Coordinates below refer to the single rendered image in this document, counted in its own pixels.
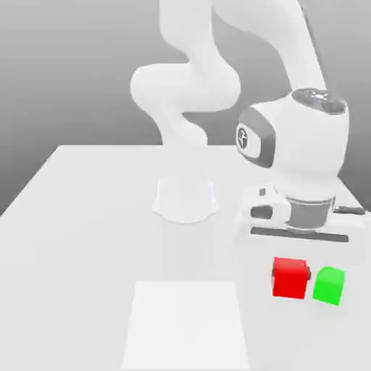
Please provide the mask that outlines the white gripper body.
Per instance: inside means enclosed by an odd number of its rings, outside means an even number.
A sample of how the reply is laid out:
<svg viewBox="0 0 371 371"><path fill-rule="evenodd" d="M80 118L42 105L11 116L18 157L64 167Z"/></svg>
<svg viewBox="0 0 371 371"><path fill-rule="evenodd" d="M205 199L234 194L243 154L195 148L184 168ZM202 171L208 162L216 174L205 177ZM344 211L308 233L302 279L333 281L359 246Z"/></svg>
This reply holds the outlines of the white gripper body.
<svg viewBox="0 0 371 371"><path fill-rule="evenodd" d="M310 233L241 223L233 238L237 251L305 259L311 264L359 264L368 247L368 213L333 214L325 227Z"/></svg>

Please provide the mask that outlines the small red cube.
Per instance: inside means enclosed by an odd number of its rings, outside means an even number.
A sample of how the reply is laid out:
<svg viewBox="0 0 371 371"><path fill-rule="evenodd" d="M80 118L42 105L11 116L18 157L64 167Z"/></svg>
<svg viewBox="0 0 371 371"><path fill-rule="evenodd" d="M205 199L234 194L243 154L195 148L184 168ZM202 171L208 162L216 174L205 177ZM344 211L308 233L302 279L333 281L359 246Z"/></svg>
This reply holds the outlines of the small red cube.
<svg viewBox="0 0 371 371"><path fill-rule="evenodd" d="M274 257L272 295L289 299L304 299L311 276L306 260Z"/></svg>

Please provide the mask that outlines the small green cube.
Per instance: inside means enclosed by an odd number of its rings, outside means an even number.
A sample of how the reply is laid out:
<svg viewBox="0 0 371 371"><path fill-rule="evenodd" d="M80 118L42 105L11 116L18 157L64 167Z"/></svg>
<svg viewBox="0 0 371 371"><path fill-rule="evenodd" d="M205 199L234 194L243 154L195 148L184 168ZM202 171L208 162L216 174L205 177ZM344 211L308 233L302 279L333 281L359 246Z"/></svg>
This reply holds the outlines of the small green cube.
<svg viewBox="0 0 371 371"><path fill-rule="evenodd" d="M312 298L327 304L338 306L341 301L346 272L324 266L317 273Z"/></svg>

